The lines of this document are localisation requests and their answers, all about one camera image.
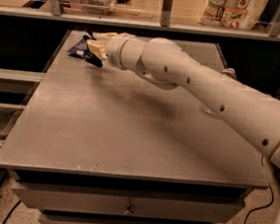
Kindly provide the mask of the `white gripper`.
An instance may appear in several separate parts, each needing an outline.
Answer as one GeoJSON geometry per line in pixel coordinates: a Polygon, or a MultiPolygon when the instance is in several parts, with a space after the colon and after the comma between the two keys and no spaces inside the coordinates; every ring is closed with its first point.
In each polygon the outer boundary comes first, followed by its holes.
{"type": "Polygon", "coordinates": [[[134,49],[132,41],[135,39],[131,34],[118,34],[114,32],[100,33],[95,35],[96,40],[88,39],[86,44],[90,52],[101,61],[121,70],[129,70],[132,65],[134,49]]]}

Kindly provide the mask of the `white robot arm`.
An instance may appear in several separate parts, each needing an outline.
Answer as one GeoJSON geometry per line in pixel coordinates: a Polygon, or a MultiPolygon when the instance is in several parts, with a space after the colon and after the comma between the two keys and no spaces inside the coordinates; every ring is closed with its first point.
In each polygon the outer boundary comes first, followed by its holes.
{"type": "Polygon", "coordinates": [[[181,86],[280,168],[280,100],[195,61],[174,41],[101,33],[90,52],[164,90],[181,86]]]}

